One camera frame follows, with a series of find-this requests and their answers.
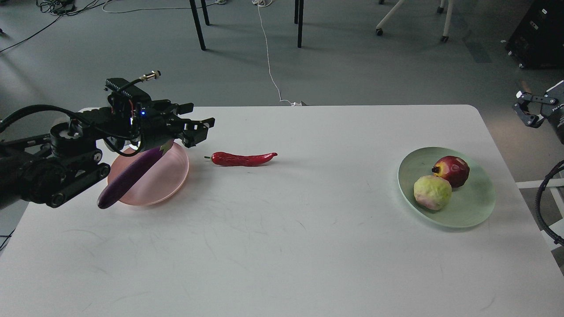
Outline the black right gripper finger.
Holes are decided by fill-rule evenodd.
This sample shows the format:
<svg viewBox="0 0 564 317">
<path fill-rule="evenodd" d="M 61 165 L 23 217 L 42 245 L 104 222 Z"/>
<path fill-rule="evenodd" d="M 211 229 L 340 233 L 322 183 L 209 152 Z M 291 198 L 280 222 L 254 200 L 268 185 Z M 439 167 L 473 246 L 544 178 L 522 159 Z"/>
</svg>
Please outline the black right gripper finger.
<svg viewBox="0 0 564 317">
<path fill-rule="evenodd" d="M 557 108 L 558 99 L 548 96 L 535 96 L 529 92 L 518 91 L 516 93 L 516 103 L 513 105 L 513 110 L 520 118 L 520 120 L 529 128 L 540 128 L 542 123 L 546 120 L 551 122 L 550 117 Z M 534 114 L 529 109 L 530 103 L 538 103 L 541 106 L 539 114 Z"/>
</svg>

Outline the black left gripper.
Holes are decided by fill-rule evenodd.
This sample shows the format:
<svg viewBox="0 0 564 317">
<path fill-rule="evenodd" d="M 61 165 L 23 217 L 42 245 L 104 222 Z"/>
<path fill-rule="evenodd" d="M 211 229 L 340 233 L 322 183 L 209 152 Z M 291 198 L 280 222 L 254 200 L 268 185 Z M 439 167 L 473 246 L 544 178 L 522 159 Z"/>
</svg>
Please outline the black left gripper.
<svg viewBox="0 0 564 317">
<path fill-rule="evenodd" d="M 118 77 L 106 79 L 105 88 L 111 91 L 108 96 L 111 130 L 104 142 L 111 151 L 124 151 L 127 142 L 137 147 L 138 152 L 143 152 L 170 139 L 178 138 L 186 148 L 206 140 L 209 129 L 214 127 L 214 117 L 205 120 L 179 118 L 193 112 L 194 104 L 153 100 L 136 86 L 159 76 L 161 72 L 153 70 L 132 81 Z"/>
</svg>

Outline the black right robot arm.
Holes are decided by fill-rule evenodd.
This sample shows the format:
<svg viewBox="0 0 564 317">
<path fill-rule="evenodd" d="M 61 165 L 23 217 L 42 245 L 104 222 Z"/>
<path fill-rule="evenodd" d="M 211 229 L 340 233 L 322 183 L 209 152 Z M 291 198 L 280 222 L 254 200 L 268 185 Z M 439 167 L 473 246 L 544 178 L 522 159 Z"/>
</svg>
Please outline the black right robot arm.
<svg viewBox="0 0 564 317">
<path fill-rule="evenodd" d="M 519 91 L 516 93 L 516 102 L 513 110 L 523 124 L 529 128 L 540 128 L 544 121 L 548 121 L 560 143 L 564 142 L 564 83 L 557 82 L 548 88 L 542 96 L 536 96 L 529 92 Z M 517 182 L 519 189 L 537 188 L 534 197 L 534 218 L 541 231 L 544 232 L 545 240 L 555 247 L 563 245 L 563 237 L 553 229 L 563 229 L 563 221 L 556 221 L 548 225 L 541 213 L 541 199 L 543 193 L 548 190 L 558 207 L 563 212 L 563 197 L 559 189 L 563 188 L 563 178 L 555 178 L 563 172 L 563 161 L 558 162 L 541 181 Z"/>
</svg>

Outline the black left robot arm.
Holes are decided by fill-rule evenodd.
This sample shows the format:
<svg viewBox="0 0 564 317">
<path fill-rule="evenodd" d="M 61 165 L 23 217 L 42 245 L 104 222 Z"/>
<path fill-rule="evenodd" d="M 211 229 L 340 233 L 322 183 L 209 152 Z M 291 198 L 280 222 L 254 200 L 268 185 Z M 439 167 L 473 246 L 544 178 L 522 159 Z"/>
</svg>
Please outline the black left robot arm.
<svg viewBox="0 0 564 317">
<path fill-rule="evenodd" d="M 132 81 L 106 79 L 107 107 L 73 112 L 35 104 L 2 120 L 4 132 L 31 114 L 57 111 L 68 117 L 47 134 L 1 142 L 1 207 L 22 200 L 57 208 L 107 178 L 111 167 L 101 162 L 99 140 L 119 156 L 137 159 L 127 169 L 123 185 L 110 185 L 104 191 L 102 208 L 122 197 L 171 149 L 175 139 L 187 148 L 203 142 L 214 126 L 213 117 L 201 121 L 181 118 L 193 111 L 192 103 L 152 100 L 137 87 L 160 75 L 151 71 Z"/>
</svg>

